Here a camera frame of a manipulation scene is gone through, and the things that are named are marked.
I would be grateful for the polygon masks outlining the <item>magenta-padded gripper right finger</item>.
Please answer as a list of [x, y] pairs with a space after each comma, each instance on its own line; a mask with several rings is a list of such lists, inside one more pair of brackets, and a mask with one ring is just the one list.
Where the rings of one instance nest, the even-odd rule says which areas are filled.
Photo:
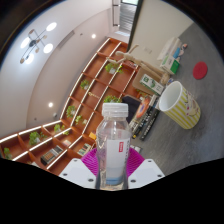
[[164, 177], [153, 159], [144, 159], [131, 148], [127, 159], [127, 183], [129, 189], [143, 187]]

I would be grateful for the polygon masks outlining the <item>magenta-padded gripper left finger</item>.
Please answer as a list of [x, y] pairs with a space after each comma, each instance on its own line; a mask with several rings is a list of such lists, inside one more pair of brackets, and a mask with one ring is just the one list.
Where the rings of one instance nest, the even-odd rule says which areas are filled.
[[94, 189], [99, 173], [96, 152], [94, 148], [81, 159], [73, 158], [59, 176], [81, 187]]

